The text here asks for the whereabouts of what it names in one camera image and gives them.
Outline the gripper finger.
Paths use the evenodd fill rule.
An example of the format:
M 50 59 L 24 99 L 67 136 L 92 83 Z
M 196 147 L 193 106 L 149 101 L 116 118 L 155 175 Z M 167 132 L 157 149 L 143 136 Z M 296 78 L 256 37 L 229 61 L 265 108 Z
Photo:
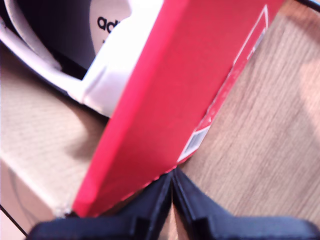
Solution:
M 233 216 L 204 194 L 180 168 L 173 170 L 173 204 L 192 240 L 236 240 Z
M 172 173 L 162 175 L 112 216 L 107 240 L 156 240 L 171 208 Z

